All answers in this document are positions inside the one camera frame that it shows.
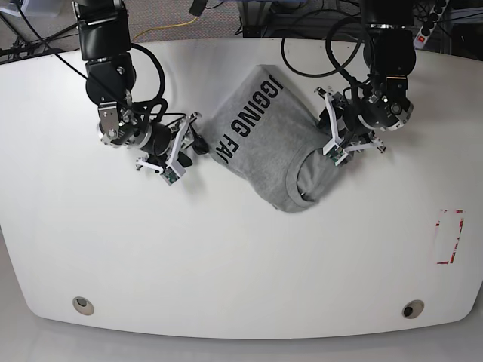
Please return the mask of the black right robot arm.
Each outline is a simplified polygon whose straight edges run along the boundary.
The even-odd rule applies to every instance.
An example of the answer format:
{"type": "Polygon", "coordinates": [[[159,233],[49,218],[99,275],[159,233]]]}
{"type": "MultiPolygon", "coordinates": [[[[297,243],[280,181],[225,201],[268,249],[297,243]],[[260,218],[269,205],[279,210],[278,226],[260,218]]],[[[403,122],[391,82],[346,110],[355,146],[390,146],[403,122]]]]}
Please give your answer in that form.
{"type": "Polygon", "coordinates": [[[100,118],[100,141],[144,152],[136,160],[136,169],[149,168],[172,185],[192,166],[186,149],[193,148],[200,155],[208,150],[193,126],[200,114],[174,113],[173,121],[163,123],[169,114],[165,72],[153,52],[132,43],[123,1],[74,1],[72,6],[86,68],[85,89],[100,118]],[[137,79],[132,49],[147,55],[158,74],[158,91],[150,100],[132,99],[137,79]]]}

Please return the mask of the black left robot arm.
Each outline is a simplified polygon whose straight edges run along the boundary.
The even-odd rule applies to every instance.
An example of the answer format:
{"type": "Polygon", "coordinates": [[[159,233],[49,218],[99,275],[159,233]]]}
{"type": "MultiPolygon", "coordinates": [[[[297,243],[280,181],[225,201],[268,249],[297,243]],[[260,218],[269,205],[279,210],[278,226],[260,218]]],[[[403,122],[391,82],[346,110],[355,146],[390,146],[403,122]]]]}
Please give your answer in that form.
{"type": "Polygon", "coordinates": [[[344,92],[325,94],[325,111],[331,138],[324,155],[340,164],[353,152],[368,148],[385,150],[376,131],[394,131],[411,117],[414,106],[407,98],[408,76],[416,64],[410,27],[414,24],[411,1],[362,1],[359,17],[339,20],[328,31],[325,50],[334,69],[348,82],[344,92]],[[366,81],[350,75],[334,56],[331,42],[340,28],[358,25],[364,43],[366,81]]]}

